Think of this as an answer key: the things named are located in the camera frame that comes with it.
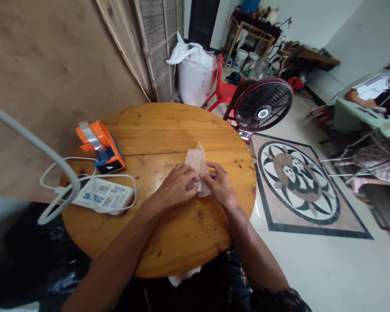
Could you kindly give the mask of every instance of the packing tape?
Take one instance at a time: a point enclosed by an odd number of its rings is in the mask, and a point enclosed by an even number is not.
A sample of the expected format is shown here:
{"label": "packing tape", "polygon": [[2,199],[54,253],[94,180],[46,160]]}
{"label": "packing tape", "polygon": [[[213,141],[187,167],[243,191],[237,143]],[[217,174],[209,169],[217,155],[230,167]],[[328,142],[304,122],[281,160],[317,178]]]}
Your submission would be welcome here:
{"label": "packing tape", "polygon": [[98,152],[104,152],[106,151],[106,147],[100,142],[100,140],[95,136],[94,132],[92,131],[90,124],[87,121],[81,121],[79,123],[79,127],[82,130],[82,133],[85,135],[85,137],[88,140],[88,143],[90,143],[94,149]]}

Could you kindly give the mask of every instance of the fan grille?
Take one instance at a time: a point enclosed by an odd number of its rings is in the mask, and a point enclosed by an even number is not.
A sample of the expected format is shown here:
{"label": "fan grille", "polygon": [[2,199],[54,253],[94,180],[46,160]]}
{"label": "fan grille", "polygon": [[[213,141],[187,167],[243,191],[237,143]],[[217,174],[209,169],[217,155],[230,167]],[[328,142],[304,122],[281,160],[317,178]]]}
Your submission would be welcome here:
{"label": "fan grille", "polygon": [[[271,113],[257,119],[261,107],[268,105]],[[268,83],[249,92],[239,103],[236,112],[237,124],[247,131],[262,131],[274,126],[288,113],[292,105],[292,91],[281,83]]]}

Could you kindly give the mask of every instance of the green table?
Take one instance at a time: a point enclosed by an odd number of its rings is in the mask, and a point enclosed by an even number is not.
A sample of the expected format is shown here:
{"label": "green table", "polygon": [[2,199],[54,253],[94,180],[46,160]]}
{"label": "green table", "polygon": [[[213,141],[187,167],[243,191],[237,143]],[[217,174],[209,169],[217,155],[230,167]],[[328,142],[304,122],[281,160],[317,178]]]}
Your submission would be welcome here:
{"label": "green table", "polygon": [[383,136],[390,137],[390,116],[385,118],[383,114],[372,109],[365,109],[345,99],[337,99],[334,115],[336,130],[344,132],[362,130],[362,123],[373,130],[379,128]]}

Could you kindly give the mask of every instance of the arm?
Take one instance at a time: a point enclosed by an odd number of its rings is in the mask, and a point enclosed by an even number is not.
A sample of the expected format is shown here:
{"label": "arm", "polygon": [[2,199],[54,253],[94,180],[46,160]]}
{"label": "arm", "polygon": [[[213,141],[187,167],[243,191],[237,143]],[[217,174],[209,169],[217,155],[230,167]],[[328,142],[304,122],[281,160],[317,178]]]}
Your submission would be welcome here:
{"label": "arm", "polygon": [[207,165],[215,171],[200,177],[211,188],[227,215],[230,234],[252,287],[272,291],[289,289],[282,269],[238,204],[228,173],[217,163],[208,162]]}
{"label": "arm", "polygon": [[94,261],[89,272],[64,304],[62,311],[107,311],[115,308],[136,268],[140,252],[159,217],[171,206],[196,196],[198,181],[188,165],[174,168],[159,189],[137,210],[129,224]]}
{"label": "arm", "polygon": [[358,96],[358,91],[355,90],[355,89],[351,89],[350,91],[348,91],[345,95],[344,95],[344,98],[349,100],[350,102],[354,102],[355,104],[358,104],[364,108],[374,108],[374,107],[377,107],[377,104],[376,102],[373,100],[373,99],[369,99],[369,100],[363,100],[361,98],[359,98]]}

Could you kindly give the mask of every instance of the white cable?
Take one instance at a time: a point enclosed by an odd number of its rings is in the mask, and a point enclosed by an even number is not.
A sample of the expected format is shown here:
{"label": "white cable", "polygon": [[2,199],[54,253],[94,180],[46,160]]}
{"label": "white cable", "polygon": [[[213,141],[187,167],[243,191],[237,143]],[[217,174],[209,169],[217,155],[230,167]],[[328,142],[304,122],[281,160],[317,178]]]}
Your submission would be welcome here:
{"label": "white cable", "polygon": [[383,102],[381,102],[381,104],[379,106],[383,105],[389,98],[390,98],[390,95],[387,97],[387,99],[385,99]]}
{"label": "white cable", "polygon": [[[65,158],[62,158],[62,159],[82,159],[82,160],[93,160],[95,162],[97,162],[98,160],[96,160],[95,158],[88,158],[88,157],[65,157]],[[53,186],[50,186],[50,185],[47,185],[44,183],[44,179],[46,177],[46,175],[49,173],[49,171],[51,171],[51,169],[56,165],[56,163],[54,162],[53,164],[51,164],[47,169],[46,171],[42,174],[42,176],[40,177],[40,180],[39,180],[39,184],[41,186],[43,186],[44,188],[47,188],[47,189],[51,189],[51,190],[56,190],[57,188],[56,187],[53,187]],[[97,168],[94,169],[94,172],[92,173],[92,176],[96,173],[97,171]]]}
{"label": "white cable", "polygon": [[[122,211],[122,210],[129,209],[129,208],[133,207],[136,204],[136,201],[137,201],[136,181],[134,180],[134,178],[131,175],[124,175],[124,174],[88,175],[88,176],[80,178],[79,181],[84,181],[84,180],[94,179],[94,178],[113,178],[113,177],[126,177],[126,178],[130,178],[131,179],[131,181],[133,182],[133,188],[134,188],[134,201],[133,201],[133,203],[131,205],[129,205],[127,207],[123,207],[121,209],[116,209],[116,210],[102,210],[102,209],[99,209],[97,205],[95,205],[94,206],[94,210],[96,212],[99,212],[99,213],[117,212],[117,211]],[[64,195],[66,193],[68,193],[68,191],[71,189],[71,187],[72,187],[72,185],[68,185],[66,187],[66,191],[64,193],[59,194],[58,201],[61,200],[61,198],[64,197]]]}
{"label": "white cable", "polygon": [[16,131],[18,134],[24,137],[31,144],[39,148],[50,158],[52,158],[55,161],[55,163],[57,163],[61,167],[61,169],[68,176],[68,179],[71,181],[70,187],[72,188],[72,192],[69,195],[69,197],[66,199],[66,201],[63,202],[58,208],[56,208],[54,212],[49,214],[50,211],[55,207],[55,205],[59,202],[59,200],[62,198],[63,195],[57,196],[40,216],[38,220],[38,224],[39,225],[46,224],[49,221],[51,221],[53,218],[55,218],[57,215],[59,215],[59,213],[61,213],[61,211],[63,211],[77,197],[79,191],[81,190],[81,184],[79,183],[79,179],[76,173],[74,172],[74,170],[72,170],[72,168],[70,167],[70,165],[66,161],[64,161],[63,158],[57,154],[57,152],[51,149],[48,145],[46,145],[43,141],[41,141],[32,132],[27,130],[24,126],[22,126],[19,122],[14,120],[12,117],[10,117],[7,113],[2,111],[1,109],[0,109],[0,121],[5,125],[7,125],[9,128]]}
{"label": "white cable", "polygon": [[132,72],[134,73],[134,77],[136,78],[137,83],[139,84],[140,88],[142,89],[142,91],[143,91],[144,95],[146,96],[147,100],[149,101],[149,103],[151,103],[151,101],[150,101],[148,95],[146,94],[146,92],[145,92],[144,89],[143,89],[142,84],[140,83],[139,79],[137,78],[137,74],[136,74],[136,72],[134,71],[134,68],[133,68],[133,66],[131,65],[131,63],[130,63],[130,61],[129,61],[127,55],[126,55],[126,52],[124,51],[123,47],[121,46],[120,40],[118,40],[117,35],[116,35],[116,33],[114,32],[114,29],[113,29],[113,27],[111,26],[109,19],[107,18],[107,15],[105,15],[104,9],[103,9],[103,8],[101,7],[101,5],[100,5],[100,1],[97,0],[97,4],[98,4],[98,8],[99,8],[100,11],[101,11],[101,14],[103,14],[103,16],[104,16],[104,21],[105,21],[106,25],[107,25],[108,28],[110,29],[111,34],[114,36],[114,40],[116,41],[117,46],[119,47],[119,49],[120,49],[120,51],[122,52],[123,56],[124,56],[124,57],[126,58],[126,60],[127,60],[127,66],[129,66],[130,69],[132,70]]}

